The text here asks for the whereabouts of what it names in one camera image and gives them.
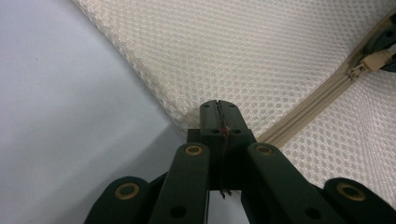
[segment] zipper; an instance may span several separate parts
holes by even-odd
[[[387,64],[392,56],[389,50],[381,50],[364,57],[363,49],[373,35],[385,27],[391,26],[389,16],[395,12],[396,8],[361,41],[330,78],[294,107],[288,115],[259,136],[258,142],[265,142],[276,147],[284,146],[297,132],[350,87],[359,76],[374,72]]]

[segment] zipper tape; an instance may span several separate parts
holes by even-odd
[[[332,74],[305,100],[294,107],[288,115],[259,136],[257,139],[258,142],[265,142],[276,147],[284,146],[295,134],[297,134],[297,132],[311,122],[320,112],[322,112],[349,86],[351,86],[360,74],[354,74],[351,76],[350,72],[356,67],[359,67],[362,63],[367,63],[366,58],[363,59],[364,47],[373,35],[392,25],[389,17],[395,13],[396,8],[394,8],[366,37],[363,38],[361,43],[352,51],[351,54],[349,54],[334,74]]]

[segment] zipper pull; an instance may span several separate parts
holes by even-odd
[[[392,59],[392,52],[388,49],[374,52],[363,58],[358,65],[352,68],[348,74],[351,79],[368,72],[375,72],[381,67],[387,65]]]

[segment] black metal bracket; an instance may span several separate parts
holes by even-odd
[[[85,223],[203,224],[208,192],[232,189],[242,191],[250,223],[396,223],[395,210],[356,181],[311,185],[278,148],[256,142],[236,105],[206,102],[200,116],[167,174],[114,181]]]

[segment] gray surface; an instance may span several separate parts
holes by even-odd
[[[0,223],[81,223],[105,186],[151,180],[185,141],[72,1],[0,3]]]

